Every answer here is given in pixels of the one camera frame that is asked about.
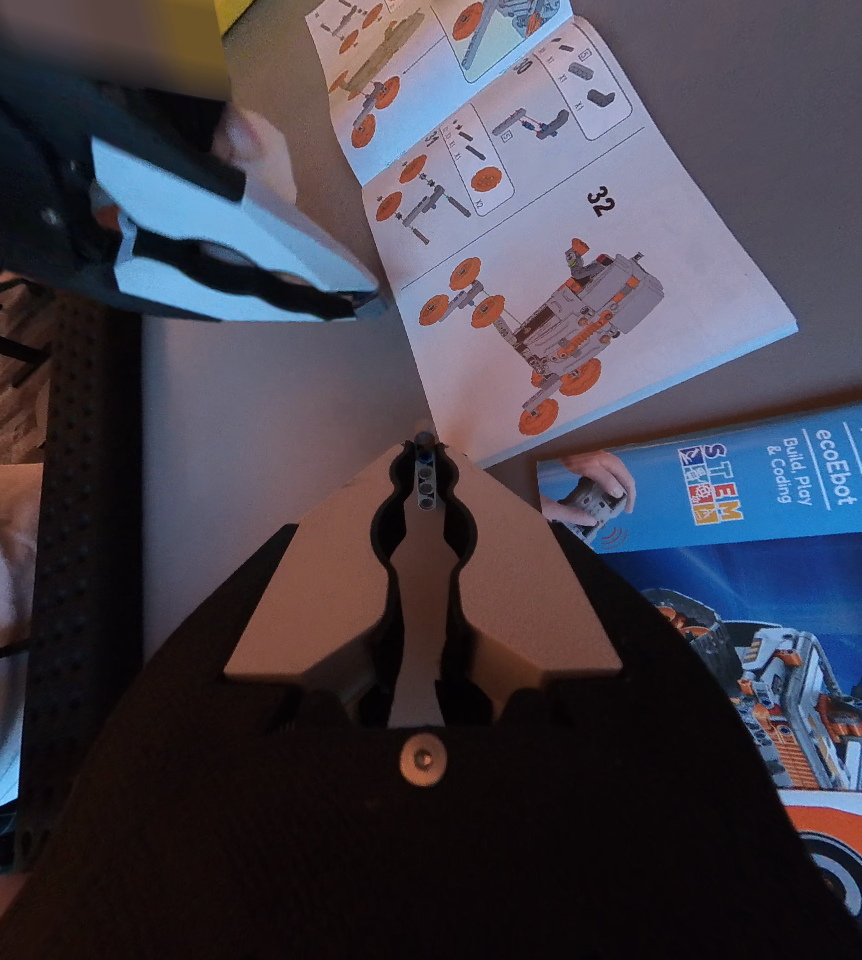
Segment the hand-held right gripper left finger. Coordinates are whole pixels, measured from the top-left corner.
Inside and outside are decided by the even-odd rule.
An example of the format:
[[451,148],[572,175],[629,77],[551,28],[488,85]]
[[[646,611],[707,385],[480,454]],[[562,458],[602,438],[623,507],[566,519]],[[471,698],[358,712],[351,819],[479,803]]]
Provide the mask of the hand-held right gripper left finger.
[[224,668],[233,680],[334,693],[384,727],[404,622],[390,557],[406,535],[413,445],[392,447],[305,515]]

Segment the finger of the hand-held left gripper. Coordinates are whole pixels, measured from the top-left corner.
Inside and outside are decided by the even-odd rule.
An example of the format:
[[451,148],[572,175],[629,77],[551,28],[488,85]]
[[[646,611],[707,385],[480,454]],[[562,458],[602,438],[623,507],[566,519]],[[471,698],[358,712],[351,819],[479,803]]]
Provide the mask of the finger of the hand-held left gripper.
[[124,228],[114,266],[123,293],[159,316],[229,322],[348,321],[381,302],[379,285],[328,238],[291,228],[218,240]]
[[138,229],[173,241],[216,244],[323,292],[379,290],[377,279],[352,254],[256,179],[245,182],[241,200],[230,200],[97,137],[92,158],[97,184],[121,209],[123,242],[114,276],[124,294],[218,293],[178,267],[139,254]]

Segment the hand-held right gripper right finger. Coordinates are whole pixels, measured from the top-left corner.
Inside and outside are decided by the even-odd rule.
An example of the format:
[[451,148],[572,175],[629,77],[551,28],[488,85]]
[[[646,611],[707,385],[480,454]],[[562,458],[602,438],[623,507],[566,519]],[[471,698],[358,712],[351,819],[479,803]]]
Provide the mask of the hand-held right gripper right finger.
[[437,700],[446,725],[488,725],[518,690],[617,675],[622,662],[538,510],[437,446],[449,582]]

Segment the light grey holed beam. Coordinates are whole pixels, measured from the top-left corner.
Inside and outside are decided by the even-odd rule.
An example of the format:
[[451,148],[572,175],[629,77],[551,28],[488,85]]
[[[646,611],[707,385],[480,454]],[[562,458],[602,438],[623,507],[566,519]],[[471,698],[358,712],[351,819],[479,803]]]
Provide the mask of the light grey holed beam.
[[437,509],[437,437],[429,429],[420,430],[414,443],[414,488],[420,510]]

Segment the grey desk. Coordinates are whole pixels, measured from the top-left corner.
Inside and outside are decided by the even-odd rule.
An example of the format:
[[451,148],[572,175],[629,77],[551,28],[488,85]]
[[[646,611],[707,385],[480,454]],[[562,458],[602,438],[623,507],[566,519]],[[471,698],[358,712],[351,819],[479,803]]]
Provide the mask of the grey desk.
[[[795,314],[796,335],[489,472],[862,400],[862,1],[574,2]],[[428,417],[394,311],[142,324],[144,650]]]

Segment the person's left hand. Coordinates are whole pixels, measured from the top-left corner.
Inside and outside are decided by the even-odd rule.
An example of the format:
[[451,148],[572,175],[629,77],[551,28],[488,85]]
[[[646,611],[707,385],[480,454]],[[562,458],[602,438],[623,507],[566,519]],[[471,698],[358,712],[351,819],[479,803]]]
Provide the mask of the person's left hand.
[[286,139],[264,116],[228,103],[216,127],[210,153],[296,205],[297,189]]

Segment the blue manual booklet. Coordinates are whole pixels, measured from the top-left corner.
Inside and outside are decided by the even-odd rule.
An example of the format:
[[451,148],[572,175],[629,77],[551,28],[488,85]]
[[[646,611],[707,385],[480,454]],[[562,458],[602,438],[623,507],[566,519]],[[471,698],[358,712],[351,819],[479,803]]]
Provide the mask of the blue manual booklet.
[[717,678],[777,787],[862,791],[862,403],[616,452],[571,530]]

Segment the open instruction booklet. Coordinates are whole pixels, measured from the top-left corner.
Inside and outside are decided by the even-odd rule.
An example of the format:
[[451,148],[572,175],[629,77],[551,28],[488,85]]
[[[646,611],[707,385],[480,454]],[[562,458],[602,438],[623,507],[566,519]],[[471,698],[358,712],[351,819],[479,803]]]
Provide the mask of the open instruction booklet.
[[567,2],[306,23],[437,434],[480,466],[796,330]]

